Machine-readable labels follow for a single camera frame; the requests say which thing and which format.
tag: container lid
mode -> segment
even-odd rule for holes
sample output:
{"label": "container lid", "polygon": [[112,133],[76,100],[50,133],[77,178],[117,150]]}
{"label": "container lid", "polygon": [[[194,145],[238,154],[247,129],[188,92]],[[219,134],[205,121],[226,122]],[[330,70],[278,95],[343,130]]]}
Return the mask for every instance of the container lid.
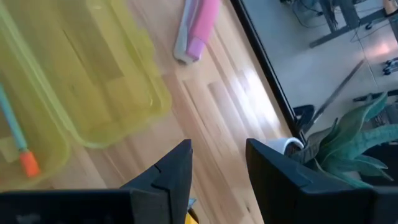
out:
{"label": "container lid", "polygon": [[124,1],[13,0],[5,21],[49,110],[89,147],[105,147],[167,112],[154,48]]}

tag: plant pot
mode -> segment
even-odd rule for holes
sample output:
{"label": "plant pot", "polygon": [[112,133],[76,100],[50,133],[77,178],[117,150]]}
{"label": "plant pot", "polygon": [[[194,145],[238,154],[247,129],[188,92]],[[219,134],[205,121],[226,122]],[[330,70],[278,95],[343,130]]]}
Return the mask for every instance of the plant pot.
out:
{"label": "plant pot", "polygon": [[294,150],[301,150],[304,148],[303,143],[297,138],[280,138],[275,140],[258,140],[271,149],[285,155],[286,153],[290,154]]}

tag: green leaf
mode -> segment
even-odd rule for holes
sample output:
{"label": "green leaf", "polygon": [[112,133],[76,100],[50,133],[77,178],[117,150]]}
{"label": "green leaf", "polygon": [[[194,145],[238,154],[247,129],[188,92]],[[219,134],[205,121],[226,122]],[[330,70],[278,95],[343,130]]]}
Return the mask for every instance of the green leaf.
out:
{"label": "green leaf", "polygon": [[323,170],[323,168],[321,167],[321,165],[319,164],[319,162],[316,159],[314,159],[314,163],[316,165],[316,169],[314,169],[315,171],[321,172],[322,174],[325,174],[328,177],[339,179],[335,175],[330,174],[327,171]]}
{"label": "green leaf", "polygon": [[359,165],[351,159],[344,159],[335,156],[330,156],[322,167],[326,170],[334,169],[339,172],[359,171]]}
{"label": "green leaf", "polygon": [[318,154],[320,143],[334,130],[336,124],[337,120],[335,120],[331,128],[311,134],[311,136],[307,139],[307,145],[304,147],[304,149],[290,155],[289,158],[300,164],[304,164],[315,158],[315,156]]}
{"label": "green leaf", "polygon": [[361,130],[363,122],[371,119],[382,110],[386,104],[386,94],[363,106],[357,107],[344,114],[337,125],[337,135],[330,142],[322,146],[317,159],[320,164],[333,152],[350,142]]}
{"label": "green leaf", "polygon": [[394,179],[390,175],[388,175],[386,172],[384,172],[383,170],[381,170],[377,167],[372,167],[372,169],[368,169],[370,167],[371,166],[367,167],[366,169],[361,169],[359,172],[362,175],[366,175],[366,176],[370,176],[370,177],[381,176],[381,177],[386,178],[387,180],[394,181]]}
{"label": "green leaf", "polygon": [[384,125],[372,130],[363,131],[351,142],[332,151],[331,155],[354,159],[370,147],[398,139],[398,124]]}
{"label": "green leaf", "polygon": [[370,164],[372,164],[375,167],[380,168],[380,169],[388,169],[387,165],[385,165],[380,160],[378,160],[376,158],[373,158],[371,156],[359,155],[359,156],[355,157],[355,159],[358,160],[358,161],[363,161],[363,162],[370,163]]}
{"label": "green leaf", "polygon": [[336,156],[330,156],[322,166],[325,170],[335,170],[336,172],[358,171],[363,175],[381,176],[388,180],[394,180],[387,173],[372,163],[356,159],[345,159]]}
{"label": "green leaf", "polygon": [[371,109],[365,116],[365,122],[368,122],[370,119],[374,118],[384,109],[387,103],[387,99],[387,93],[383,93],[381,96],[374,100]]}
{"label": "green leaf", "polygon": [[330,133],[322,140],[322,142],[320,144],[320,148],[321,149],[323,148],[323,146],[325,144],[327,144],[328,142],[334,140],[334,138],[337,137],[337,134],[338,134],[337,122],[338,122],[338,118],[336,118],[335,121],[333,122],[333,124],[331,126]]}
{"label": "green leaf", "polygon": [[373,188],[372,185],[367,184],[367,183],[363,182],[362,180],[357,180],[357,179],[351,178],[348,175],[346,175],[346,174],[344,174],[342,172],[339,172],[337,170],[333,170],[332,169],[332,170],[327,170],[327,171],[329,173],[331,173],[332,175],[336,176],[337,179],[340,179],[340,180],[346,182],[347,184],[350,184],[353,187],[356,187],[356,188]]}

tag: yellow plastic bin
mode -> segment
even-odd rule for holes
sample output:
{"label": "yellow plastic bin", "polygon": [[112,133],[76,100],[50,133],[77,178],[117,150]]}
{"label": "yellow plastic bin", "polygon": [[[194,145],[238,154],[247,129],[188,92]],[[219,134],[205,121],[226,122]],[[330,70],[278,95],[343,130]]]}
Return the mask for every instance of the yellow plastic bin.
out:
{"label": "yellow plastic bin", "polygon": [[42,169],[28,179],[0,159],[0,190],[63,166],[67,133],[106,147],[170,109],[154,48],[122,0],[0,0],[0,47],[0,82]]}

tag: pink object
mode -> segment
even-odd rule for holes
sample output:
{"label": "pink object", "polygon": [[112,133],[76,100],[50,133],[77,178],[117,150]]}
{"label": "pink object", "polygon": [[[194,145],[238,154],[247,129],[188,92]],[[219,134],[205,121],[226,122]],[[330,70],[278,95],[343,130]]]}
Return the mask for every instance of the pink object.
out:
{"label": "pink object", "polygon": [[221,0],[185,0],[174,57],[190,64],[200,59],[210,37]]}
{"label": "pink object", "polygon": [[194,22],[189,30],[187,46],[187,54],[194,60],[199,60],[209,39],[220,8],[220,0],[199,0],[199,4]]}

